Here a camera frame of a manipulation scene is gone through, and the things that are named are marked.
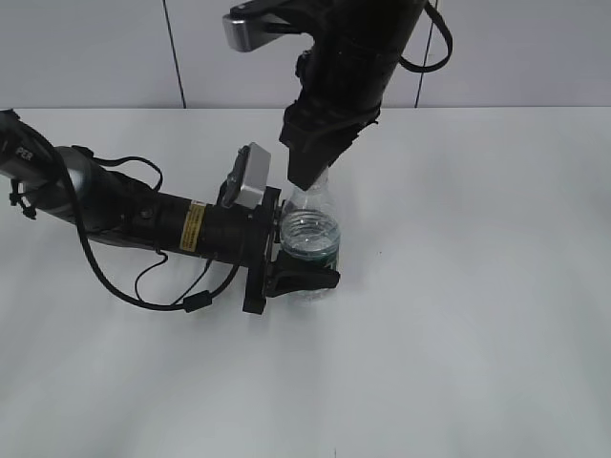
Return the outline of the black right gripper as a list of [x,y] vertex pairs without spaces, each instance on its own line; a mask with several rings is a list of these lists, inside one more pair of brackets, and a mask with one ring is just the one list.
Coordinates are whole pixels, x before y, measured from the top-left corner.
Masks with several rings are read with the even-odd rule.
[[300,55],[302,89],[284,112],[287,177],[308,190],[373,123],[399,60],[394,32],[314,32]]

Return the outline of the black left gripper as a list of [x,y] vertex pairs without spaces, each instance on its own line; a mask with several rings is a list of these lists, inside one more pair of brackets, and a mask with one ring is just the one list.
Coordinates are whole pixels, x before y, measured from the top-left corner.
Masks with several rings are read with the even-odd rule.
[[231,284],[239,268],[247,270],[242,311],[261,314],[267,296],[334,289],[340,281],[330,257],[306,260],[281,250],[271,264],[281,191],[267,187],[253,210],[234,205],[208,205],[202,224],[202,256],[231,266],[223,283],[209,293],[215,300]]

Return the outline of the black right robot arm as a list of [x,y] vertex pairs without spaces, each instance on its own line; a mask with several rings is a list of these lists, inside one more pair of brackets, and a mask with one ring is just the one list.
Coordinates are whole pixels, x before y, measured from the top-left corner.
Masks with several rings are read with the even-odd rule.
[[296,63],[302,85],[284,112],[288,180],[302,190],[375,123],[424,10],[422,1],[336,1]]

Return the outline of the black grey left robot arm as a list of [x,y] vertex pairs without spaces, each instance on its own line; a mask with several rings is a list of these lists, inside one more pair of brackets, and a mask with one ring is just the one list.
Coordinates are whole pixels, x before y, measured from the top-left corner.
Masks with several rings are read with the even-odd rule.
[[[159,184],[119,172],[129,161],[103,159],[78,145],[53,146],[15,111],[1,113],[1,173],[11,182],[11,205],[28,219],[43,212],[74,225],[95,276],[117,298],[147,310],[191,313],[211,305],[245,268],[242,309],[261,314],[269,298],[337,286],[340,274],[332,265],[274,248],[281,192],[266,184],[270,154],[258,144],[240,148],[214,203],[164,194]],[[213,291],[186,292],[170,304],[146,302],[108,280],[92,242],[203,258],[231,270]]]

